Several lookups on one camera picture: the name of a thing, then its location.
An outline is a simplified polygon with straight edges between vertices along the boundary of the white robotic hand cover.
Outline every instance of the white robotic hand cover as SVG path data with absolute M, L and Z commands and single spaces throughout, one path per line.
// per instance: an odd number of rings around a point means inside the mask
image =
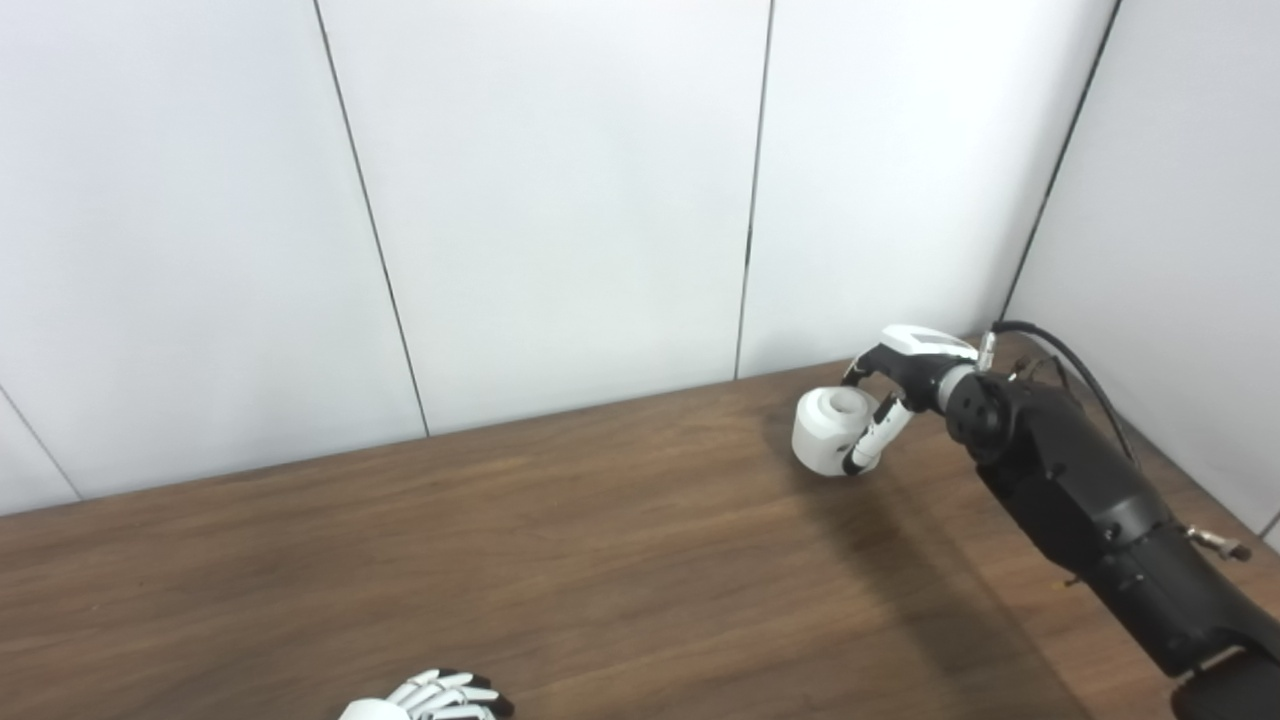
M 876 370 L 909 369 L 920 359 L 948 357 L 973 364 L 978 356 L 973 346 L 943 332 L 918 325 L 884 328 L 879 345 L 850 365 L 844 386 L 812 389 L 800 398 L 791 430 L 792 452 L 819 475 L 856 475 L 872 470 L 879 464 L 884 447 L 915 413 L 901 391 L 877 401 L 850 386 Z M 860 368 L 861 360 L 865 363 Z M 883 366 L 887 361 L 892 368 Z
M 428 670 L 404 680 L 387 700 L 352 702 L 338 720 L 495 720 L 513 712 L 480 675 Z

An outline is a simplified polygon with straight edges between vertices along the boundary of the metal connector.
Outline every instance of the metal connector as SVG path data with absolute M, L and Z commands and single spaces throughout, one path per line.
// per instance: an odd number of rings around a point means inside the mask
M 991 364 L 996 361 L 996 333 L 987 331 L 982 336 L 982 345 L 978 346 L 978 361 L 974 364 L 979 373 L 986 373 L 991 369 Z
M 1212 550 L 1222 560 L 1239 560 L 1240 562 L 1247 562 L 1253 557 L 1253 551 L 1240 544 L 1240 541 L 1224 538 L 1222 536 L 1211 533 L 1208 530 L 1202 530 L 1196 525 L 1187 525 L 1187 539 L 1193 543 Z

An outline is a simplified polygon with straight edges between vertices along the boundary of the wooden table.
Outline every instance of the wooden table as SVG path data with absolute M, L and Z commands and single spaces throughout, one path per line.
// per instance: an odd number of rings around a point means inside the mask
M 863 479 L 791 457 L 842 365 L 5 518 L 0 716 L 329 720 L 445 665 L 525 719 L 1169 717 L 938 418 Z

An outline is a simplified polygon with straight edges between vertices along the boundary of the robotic finger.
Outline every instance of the robotic finger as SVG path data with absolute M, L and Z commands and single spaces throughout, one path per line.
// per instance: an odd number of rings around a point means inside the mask
M 906 407 L 905 397 L 901 392 L 891 392 L 888 397 L 881 402 L 879 407 L 872 415 L 870 423 L 867 429 L 863 430 L 861 436 L 854 442 L 852 447 L 849 448 L 849 454 L 845 455 L 842 461 L 842 468 L 846 475 L 858 475 L 868 468 L 876 466 L 879 461 L 881 451 L 888 446 L 888 443 L 897 439 L 899 433 L 906 428 L 906 424 L 911 421 L 915 413 L 911 413 Z
M 513 715 L 511 701 L 489 688 L 489 679 L 474 673 L 428 670 L 404 680 L 387 700 L 352 702 L 338 720 L 495 720 Z

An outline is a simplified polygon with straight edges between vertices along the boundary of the robotic arm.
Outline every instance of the robotic arm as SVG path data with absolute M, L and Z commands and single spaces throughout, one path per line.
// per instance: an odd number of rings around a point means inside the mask
M 1057 338 L 1027 323 L 993 327 L 1002 329 L 1057 345 L 1096 387 Z M 938 413 L 1036 547 L 1087 584 L 1161 671 L 1192 674 L 1174 693 L 1180 720 L 1280 717 L 1280 623 L 1193 543 L 1224 559 L 1247 560 L 1248 550 L 1175 518 L 1066 389 L 991 372 L 995 345 L 995 332 L 979 352 L 936 331 L 886 328 L 844 384 L 881 373 L 899 389 L 849 447 L 845 473 L 872 466 L 916 413 Z

